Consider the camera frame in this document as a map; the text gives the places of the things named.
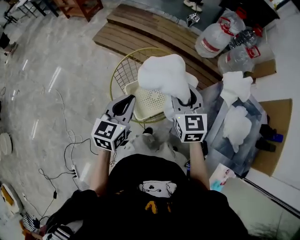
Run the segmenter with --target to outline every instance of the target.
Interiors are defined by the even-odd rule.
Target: black t-shirt
[[[71,239],[248,237],[223,194],[189,181],[176,163],[140,154],[114,167],[106,196],[76,191],[47,228],[81,219],[83,226]]]

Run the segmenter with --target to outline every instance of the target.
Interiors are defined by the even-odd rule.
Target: yellow object
[[[9,195],[9,193],[7,192],[7,190],[5,189],[5,187],[3,185],[1,187],[1,191],[2,191],[2,193],[4,195],[5,201],[8,202],[10,206],[13,206],[14,205],[14,200]]]
[[[171,54],[170,52],[160,48],[147,47],[147,48],[136,50],[128,54],[127,56],[125,56],[115,68],[111,78],[111,83],[110,83],[111,100],[113,100],[113,93],[112,93],[113,82],[116,82],[121,88],[122,92],[126,94],[125,86],[128,85],[129,83],[137,81],[138,69],[149,57],[151,56],[163,57],[170,54]],[[147,124],[147,123],[159,122],[163,119],[165,119],[165,115],[161,113],[143,121],[138,121],[134,119],[132,119],[132,121],[137,123]]]

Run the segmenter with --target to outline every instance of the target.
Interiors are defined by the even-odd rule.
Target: wooden bench
[[[122,55],[145,47],[158,47],[183,57],[186,71],[197,77],[204,89],[219,82],[216,59],[205,59],[195,50],[197,35],[153,13],[119,5],[108,17],[108,23],[93,38],[96,44]]]

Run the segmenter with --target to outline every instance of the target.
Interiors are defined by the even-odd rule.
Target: transparent plastic bottle
[[[204,58],[216,57],[233,36],[246,28],[245,18],[246,12],[240,7],[236,12],[225,11],[217,23],[208,26],[197,38],[195,48],[198,54]]]
[[[245,45],[237,46],[229,52],[222,54],[217,62],[221,74],[227,72],[252,72],[254,69],[253,58],[259,57],[259,49],[254,46],[247,48]]]
[[[229,43],[229,48],[233,49],[237,46],[244,44],[246,47],[251,48],[257,45],[262,35],[263,29],[260,26],[254,28],[246,27],[245,30],[241,31]]]

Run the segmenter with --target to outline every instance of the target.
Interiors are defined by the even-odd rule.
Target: marble floor
[[[6,33],[17,40],[19,47],[8,64],[0,67],[0,95],[2,98],[1,132],[11,134],[13,153],[2,156],[0,176],[7,180],[19,196],[27,199],[43,214],[53,198],[54,188],[39,174],[42,168],[53,178],[67,169],[64,150],[70,143],[65,130],[73,130],[76,141],[90,138],[96,117],[102,115],[109,103],[109,83],[121,56],[96,45],[92,38],[106,23],[106,16],[119,1],[104,0],[104,9],[90,22],[84,18],[69,20],[51,13],[9,25]],[[122,92],[112,86],[114,97]],[[135,124],[136,131],[142,128]],[[97,151],[92,143],[92,150]],[[67,164],[71,166],[69,148]],[[84,166],[96,160],[89,143],[77,145],[73,161],[79,174]],[[85,182],[77,181],[79,188]],[[68,174],[53,180],[58,197],[47,215],[54,213],[77,189]],[[23,198],[26,209],[39,216]]]

